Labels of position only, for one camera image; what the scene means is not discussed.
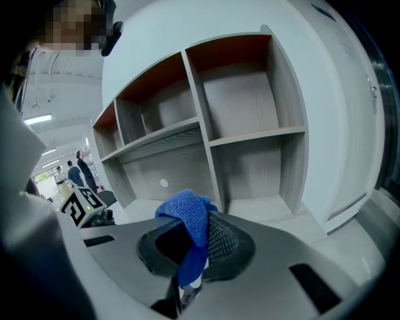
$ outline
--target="person in blue shirt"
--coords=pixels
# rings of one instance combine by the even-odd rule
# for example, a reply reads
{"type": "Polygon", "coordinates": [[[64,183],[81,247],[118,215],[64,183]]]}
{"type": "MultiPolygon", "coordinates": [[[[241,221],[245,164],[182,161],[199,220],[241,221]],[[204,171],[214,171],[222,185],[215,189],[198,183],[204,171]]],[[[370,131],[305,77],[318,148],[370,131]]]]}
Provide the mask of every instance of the person in blue shirt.
{"type": "Polygon", "coordinates": [[[73,162],[71,160],[69,160],[67,164],[69,166],[68,180],[72,181],[78,187],[83,187],[84,184],[81,178],[81,171],[77,167],[73,166],[73,162]]]}

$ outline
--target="white circular hole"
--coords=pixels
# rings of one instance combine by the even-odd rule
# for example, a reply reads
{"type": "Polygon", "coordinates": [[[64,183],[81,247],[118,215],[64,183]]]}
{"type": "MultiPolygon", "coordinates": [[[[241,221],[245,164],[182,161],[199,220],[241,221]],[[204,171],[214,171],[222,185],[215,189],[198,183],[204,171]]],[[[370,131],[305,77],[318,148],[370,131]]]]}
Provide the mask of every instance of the white circular hole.
{"type": "Polygon", "coordinates": [[[165,179],[161,179],[160,183],[164,188],[168,187],[168,181],[166,181],[165,179]]]}

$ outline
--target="blue cloth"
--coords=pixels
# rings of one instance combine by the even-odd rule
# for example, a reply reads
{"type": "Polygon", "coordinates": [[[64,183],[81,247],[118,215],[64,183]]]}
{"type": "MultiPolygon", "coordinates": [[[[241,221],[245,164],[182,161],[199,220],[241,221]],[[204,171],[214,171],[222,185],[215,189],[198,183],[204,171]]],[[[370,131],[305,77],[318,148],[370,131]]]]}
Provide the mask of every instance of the blue cloth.
{"type": "Polygon", "coordinates": [[[206,265],[209,210],[217,211],[218,209],[210,203],[209,197],[197,196],[190,189],[173,195],[156,210],[156,218],[171,216],[181,219],[193,240],[192,248],[178,268],[177,280],[181,287],[196,280],[206,265]]]}
{"type": "Polygon", "coordinates": [[[77,167],[71,167],[70,170],[68,170],[68,180],[72,180],[74,184],[76,184],[79,187],[83,187],[83,181],[80,175],[80,170],[77,167]]]}

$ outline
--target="ceiling light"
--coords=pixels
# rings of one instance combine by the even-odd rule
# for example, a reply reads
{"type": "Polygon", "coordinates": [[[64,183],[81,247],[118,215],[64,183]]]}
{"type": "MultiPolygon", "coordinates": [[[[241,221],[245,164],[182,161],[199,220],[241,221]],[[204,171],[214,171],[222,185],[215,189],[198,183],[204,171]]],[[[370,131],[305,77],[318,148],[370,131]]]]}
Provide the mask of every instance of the ceiling light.
{"type": "Polygon", "coordinates": [[[47,163],[47,164],[45,164],[42,168],[51,166],[53,163],[57,163],[58,161],[59,161],[59,160],[55,160],[55,161],[53,161],[53,162],[47,163]]]}
{"type": "Polygon", "coordinates": [[[49,150],[49,151],[46,151],[45,153],[42,153],[42,156],[44,156],[45,154],[52,153],[52,152],[54,152],[55,150],[57,150],[57,149],[54,148],[54,149],[51,149],[51,150],[49,150]]]}
{"type": "Polygon", "coordinates": [[[47,114],[45,116],[40,116],[40,117],[33,117],[32,119],[26,119],[24,120],[25,124],[30,126],[31,124],[35,123],[42,123],[43,121],[49,121],[51,120],[51,114],[47,114]]]}

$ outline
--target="person in dark clothing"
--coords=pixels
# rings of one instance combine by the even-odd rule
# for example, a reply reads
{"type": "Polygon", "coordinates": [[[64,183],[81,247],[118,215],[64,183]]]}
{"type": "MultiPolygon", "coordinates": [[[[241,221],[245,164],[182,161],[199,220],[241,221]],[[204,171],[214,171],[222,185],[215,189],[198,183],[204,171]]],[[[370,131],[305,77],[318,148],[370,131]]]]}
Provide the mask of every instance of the person in dark clothing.
{"type": "Polygon", "coordinates": [[[83,154],[81,151],[78,151],[76,153],[76,159],[77,159],[77,165],[79,166],[79,168],[81,169],[84,177],[85,177],[85,181],[86,184],[89,186],[89,188],[92,189],[92,191],[97,194],[98,193],[98,187],[96,186],[96,183],[94,182],[94,178],[92,175],[92,172],[90,171],[88,165],[86,164],[86,162],[84,162],[82,160],[83,154]]]}
{"type": "Polygon", "coordinates": [[[73,162],[71,160],[69,160],[67,164],[69,166],[68,180],[71,180],[78,187],[83,187],[84,184],[81,178],[81,171],[77,167],[73,166],[73,162]]]}

